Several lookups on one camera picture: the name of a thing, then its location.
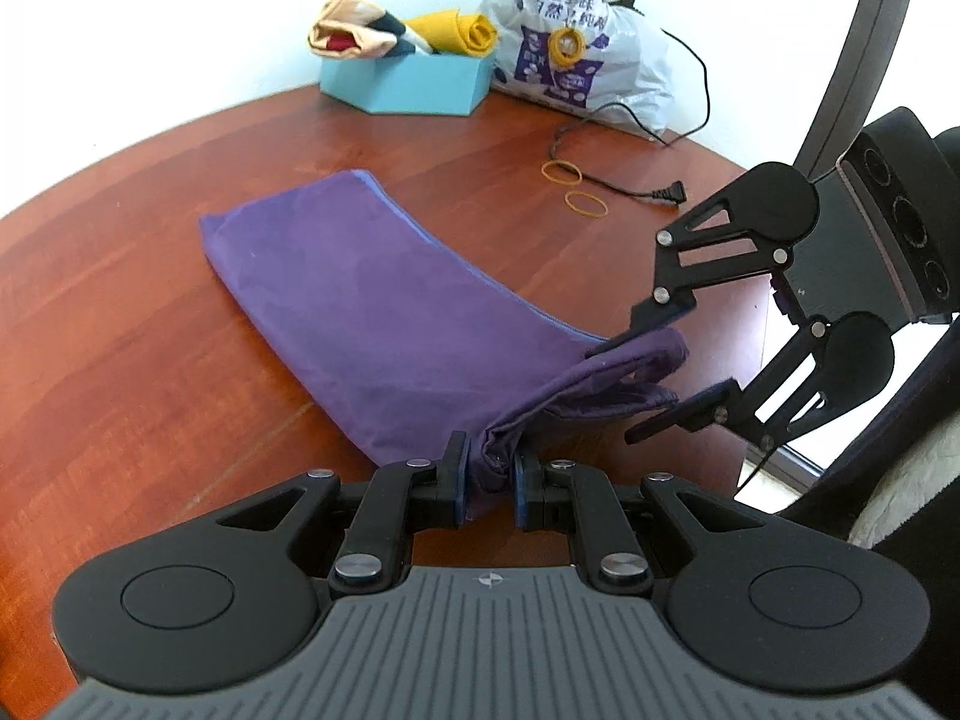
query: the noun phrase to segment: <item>rubber band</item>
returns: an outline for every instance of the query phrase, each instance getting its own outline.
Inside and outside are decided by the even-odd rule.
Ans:
[[[576,181],[560,181],[558,178],[553,177],[550,173],[546,172],[546,169],[551,165],[559,165],[560,167],[566,167],[570,172],[575,172],[577,175]],[[584,180],[584,175],[580,172],[580,168],[573,164],[573,162],[568,162],[565,159],[548,159],[541,165],[541,173],[544,174],[544,178],[547,181],[553,181],[555,184],[562,184],[565,187],[574,187]]]
[[[599,214],[599,213],[596,213],[595,211],[586,211],[583,208],[578,208],[570,200],[570,196],[573,196],[573,194],[579,194],[579,196],[581,197],[586,197],[587,199],[593,200],[594,202],[600,204],[600,206],[603,208],[603,213]],[[570,210],[582,215],[582,217],[603,218],[605,215],[610,213],[610,209],[607,207],[607,204],[602,199],[599,199],[599,197],[596,194],[589,194],[586,191],[580,191],[579,189],[571,189],[570,191],[568,191],[563,196],[563,202],[566,203],[566,205]]]

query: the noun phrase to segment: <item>plastic bag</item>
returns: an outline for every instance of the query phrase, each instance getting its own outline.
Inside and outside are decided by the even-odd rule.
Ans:
[[[483,0],[480,11],[500,34],[494,88],[577,116],[616,101],[656,135],[666,129],[674,103],[668,42],[637,11],[607,0]],[[560,43],[558,54],[551,37],[568,41],[566,50]],[[648,136],[620,108],[597,118]]]

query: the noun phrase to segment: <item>yellow cloth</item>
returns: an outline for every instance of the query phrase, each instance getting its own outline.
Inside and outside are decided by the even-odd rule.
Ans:
[[[404,23],[437,52],[486,56],[496,45],[496,27],[480,13],[461,16],[458,10],[440,10]]]

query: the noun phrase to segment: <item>black cable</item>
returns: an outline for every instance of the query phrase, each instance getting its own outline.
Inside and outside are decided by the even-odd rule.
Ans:
[[[618,5],[617,7],[626,7],[634,11],[638,15],[641,15],[641,16],[644,15],[641,10],[638,10],[632,5]],[[611,108],[611,107],[623,108],[625,111],[627,111],[628,114],[630,114],[630,118],[634,120],[634,124],[636,124],[637,127],[639,127],[643,132],[647,133],[647,135],[649,135],[651,138],[657,141],[661,146],[673,146],[674,143],[677,143],[678,141],[682,141],[684,138],[688,138],[690,137],[690,135],[693,135],[694,133],[700,132],[700,130],[702,130],[704,127],[707,126],[707,124],[709,124],[710,110],[712,109],[712,104],[710,103],[710,85],[709,85],[709,74],[707,73],[707,63],[704,62],[704,60],[702,60],[700,55],[698,55],[698,53],[695,52],[690,47],[688,42],[686,42],[683,39],[680,39],[675,34],[673,34],[673,32],[668,32],[666,29],[662,29],[661,31],[664,33],[664,35],[666,35],[669,38],[672,38],[681,46],[683,46],[690,53],[690,55],[697,60],[701,70],[703,70],[704,99],[707,102],[707,112],[706,114],[704,114],[704,120],[700,124],[698,124],[697,127],[693,127],[693,129],[688,129],[686,132],[680,133],[680,135],[671,139],[670,141],[665,141],[664,138],[661,138],[661,136],[656,134],[656,132],[654,132],[652,129],[650,129],[649,127],[646,127],[646,125],[643,122],[640,122],[640,119],[637,117],[637,114],[635,114],[634,111],[632,111],[632,108],[630,108],[629,105],[627,105],[626,103],[621,103],[618,100],[615,100],[612,103],[605,103],[599,106],[598,108],[594,108],[592,111],[589,112],[589,114],[587,114],[586,117],[582,117],[582,119],[580,119],[579,122],[575,122],[574,124],[568,124],[566,127],[560,127],[554,134],[553,143],[551,143],[550,145],[550,149],[549,149],[550,159],[557,159],[557,151],[558,151],[558,148],[560,147],[560,140],[563,138],[563,135],[568,133],[574,127],[579,127],[581,124],[586,124],[587,122],[593,121],[596,117],[596,114],[598,114],[602,110],[605,110],[606,108]],[[574,170],[570,170],[569,167],[565,167],[563,165],[560,165],[560,167],[562,167],[564,170],[567,170],[568,172],[574,173]],[[607,189],[611,191],[616,191],[619,194],[625,194],[626,196],[629,196],[629,197],[646,197],[647,199],[664,200],[674,205],[679,205],[680,203],[686,201],[686,192],[683,189],[683,183],[680,181],[674,181],[673,184],[671,184],[669,187],[666,187],[664,189],[657,189],[654,191],[636,191],[636,190],[629,190],[621,186],[617,186],[616,184],[603,180],[603,178],[598,178],[597,176],[589,175],[588,173],[583,173],[583,177],[586,180],[592,181],[594,184],[597,184],[602,187],[606,187]]]
[[[553,143],[550,144],[549,151],[547,151],[550,159],[558,159],[557,151],[560,148],[560,141],[563,140],[563,135],[570,132],[571,129],[576,129],[587,122],[592,122],[600,111],[606,110],[607,108],[623,108],[628,114],[630,114],[631,119],[637,124],[638,127],[641,127],[644,131],[650,132],[643,124],[640,122],[640,119],[637,119],[637,114],[634,113],[634,110],[630,108],[626,103],[621,103],[619,100],[615,100],[612,103],[604,103],[603,105],[594,108],[586,117],[579,119],[573,124],[565,124],[563,127],[557,129],[553,136]],[[669,146],[670,143],[675,143],[671,141],[670,143],[664,143],[660,138],[658,140],[664,144],[664,146]],[[557,167],[560,167],[562,170],[573,173],[576,175],[576,170],[573,170],[563,163],[557,163]],[[663,200],[670,205],[680,205],[680,203],[686,201],[686,191],[683,189],[683,182],[674,181],[669,187],[664,189],[656,189],[654,191],[637,191],[633,189],[627,189],[625,187],[617,186],[616,184],[611,183],[605,178],[600,178],[596,175],[591,175],[585,170],[581,170],[581,175],[587,180],[592,181],[594,184],[598,184],[602,187],[606,187],[611,191],[616,191],[618,194],[625,194],[627,197],[651,197],[651,199]]]
[[[776,450],[775,450],[775,449],[771,449],[769,452],[767,452],[767,454],[765,454],[765,455],[760,459],[760,462],[757,463],[757,464],[754,466],[754,470],[752,470],[752,471],[747,475],[747,478],[744,479],[743,482],[740,484],[740,486],[736,489],[736,493],[733,493],[733,497],[734,497],[734,498],[736,498],[737,495],[740,495],[740,494],[742,493],[742,491],[743,491],[743,488],[745,488],[746,485],[749,485],[749,484],[754,480],[754,477],[755,477],[757,474],[759,474],[760,471],[762,471],[763,466],[766,466],[767,461],[768,461],[772,456],[774,456],[774,452],[776,452]]]

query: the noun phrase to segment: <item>wooden table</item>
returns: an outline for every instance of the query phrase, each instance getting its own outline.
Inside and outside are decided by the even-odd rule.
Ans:
[[[0,221],[0,701],[38,717],[73,686],[50,602],[76,566],[312,466],[371,463],[310,401],[203,259],[197,220],[366,167],[450,247],[586,330],[613,334],[651,289],[654,232],[675,212],[602,193],[589,220],[539,173],[568,121],[490,95],[467,119],[373,117],[313,88],[158,135]],[[637,188],[681,178],[703,199],[740,168],[696,143],[656,148],[601,127],[563,156]],[[679,323],[681,395],[760,367],[764,279],[707,290]],[[627,447],[621,429],[565,447],[630,482],[669,469],[731,493],[740,442],[712,428]],[[565,541],[512,531],[507,508],[423,533],[418,562],[549,565]]]

